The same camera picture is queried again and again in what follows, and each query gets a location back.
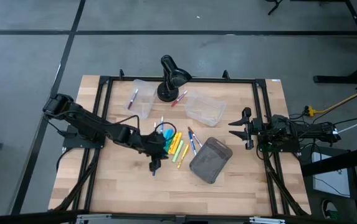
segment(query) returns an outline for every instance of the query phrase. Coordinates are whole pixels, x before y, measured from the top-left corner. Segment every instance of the transparent plastic bin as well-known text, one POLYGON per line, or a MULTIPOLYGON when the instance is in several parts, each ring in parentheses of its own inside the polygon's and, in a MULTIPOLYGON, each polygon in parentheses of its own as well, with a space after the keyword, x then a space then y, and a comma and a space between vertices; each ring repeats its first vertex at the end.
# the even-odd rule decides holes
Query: transparent plastic bin
POLYGON ((220 100, 192 93, 185 104, 186 115, 192 119, 214 127, 220 122, 227 103, 220 100))
POLYGON ((123 107, 130 114, 136 114, 141 119, 145 119, 149 116, 153 102, 155 101, 157 86, 142 80, 134 80, 133 83, 134 89, 123 107), (130 104, 130 100, 136 89, 138 89, 138 93, 136 94, 130 109, 128 109, 128 105, 130 104))

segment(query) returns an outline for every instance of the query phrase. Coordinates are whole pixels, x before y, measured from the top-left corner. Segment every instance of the gray floor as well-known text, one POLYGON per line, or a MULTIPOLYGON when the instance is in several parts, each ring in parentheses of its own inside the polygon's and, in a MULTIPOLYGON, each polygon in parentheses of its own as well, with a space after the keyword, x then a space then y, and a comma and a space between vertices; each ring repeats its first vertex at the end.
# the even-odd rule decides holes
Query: gray floor
MULTIPOLYGON (((357 10, 357 1, 352 2, 357 10)), ((79 0, 0 0, 0 29, 69 30, 78 5, 79 0)), ((260 0, 87 0, 79 30, 356 29, 343 3, 284 1, 269 17, 271 7, 260 0)), ((9 211, 66 40, 66 35, 0 36, 0 215, 9 211)), ((290 113, 304 105, 326 108, 354 94, 356 87, 314 84, 312 76, 346 75, 357 69, 357 38, 83 35, 74 39, 59 92, 76 97, 82 75, 116 75, 119 68, 126 75, 161 75, 159 59, 164 54, 199 77, 220 77, 226 69, 231 77, 279 78, 290 113)), ((354 117, 357 100, 321 121, 354 117)), ((357 128, 342 138, 336 147, 357 149, 357 128)), ((22 212, 47 209, 62 141, 48 128, 22 212)), ((310 192, 312 207, 318 207, 322 197, 331 196, 310 192)), ((356 219, 349 215, 355 213, 352 202, 332 200, 346 205, 343 216, 356 219)), ((320 215, 319 209, 313 213, 320 215)))

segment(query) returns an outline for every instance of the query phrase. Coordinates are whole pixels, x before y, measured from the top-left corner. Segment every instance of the power cord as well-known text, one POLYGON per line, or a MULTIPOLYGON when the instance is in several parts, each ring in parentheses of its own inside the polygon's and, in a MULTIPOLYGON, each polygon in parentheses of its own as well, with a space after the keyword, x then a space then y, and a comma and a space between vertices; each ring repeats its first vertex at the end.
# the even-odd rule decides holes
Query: power cord
POLYGON ((314 178, 315 180, 319 180, 319 181, 323 182, 324 184, 326 184, 327 186, 329 186, 330 188, 332 188, 333 190, 335 190, 335 192, 337 192, 338 194, 340 194, 340 195, 342 195, 342 196, 349 196, 349 197, 350 197, 350 195, 340 193, 338 190, 336 190, 336 189, 335 189, 334 187, 332 187, 330 184, 326 183, 324 180, 318 179, 318 178, 316 178, 316 177, 313 177, 313 178, 314 178))

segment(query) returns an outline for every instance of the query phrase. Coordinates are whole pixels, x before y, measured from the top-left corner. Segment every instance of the wooden tabletop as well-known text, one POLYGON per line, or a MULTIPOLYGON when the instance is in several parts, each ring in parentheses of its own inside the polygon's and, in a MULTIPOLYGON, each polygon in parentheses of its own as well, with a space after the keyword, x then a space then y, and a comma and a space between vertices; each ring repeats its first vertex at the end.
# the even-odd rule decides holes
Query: wooden tabletop
MULTIPOLYGON (((82 78, 77 103, 91 111, 97 92, 99 76, 85 75, 82 78)), ((288 116, 282 84, 279 80, 266 80, 272 114, 288 116)), ((140 121, 142 134, 153 131, 153 123, 162 116, 183 132, 184 145, 189 142, 187 127, 191 127, 201 141, 215 137, 233 151, 233 156, 219 174, 214 184, 207 184, 189 170, 194 154, 188 151, 182 166, 172 163, 172 156, 162 161, 162 166, 152 176, 148 164, 150 158, 136 151, 117 146, 107 139, 101 150, 98 164, 91 212, 112 213, 159 213, 187 215, 271 215, 264 163, 257 158, 255 148, 245 150, 245 142, 228 133, 228 130, 243 130, 243 127, 228 126, 241 118, 245 106, 252 109, 255 103, 251 84, 243 83, 187 83, 180 93, 194 90, 204 95, 224 100, 227 108, 222 120, 213 128, 186 116, 184 97, 175 107, 156 98, 148 119, 140 121)), ((128 116, 123 105, 130 99, 133 83, 113 82, 107 120, 119 121, 128 116)), ((262 92, 259 89, 263 115, 265 114, 262 92)), ((127 124, 136 126, 136 121, 127 124)), ((61 160, 50 199, 49 208, 58 206, 72 190, 79 175, 83 149, 70 151, 61 160)), ((301 207, 310 213, 300 164, 290 153, 280 153, 285 185, 301 207)), ((84 185, 79 208, 83 208, 87 185, 84 185)), ((282 205, 275 186, 278 211, 282 205)))

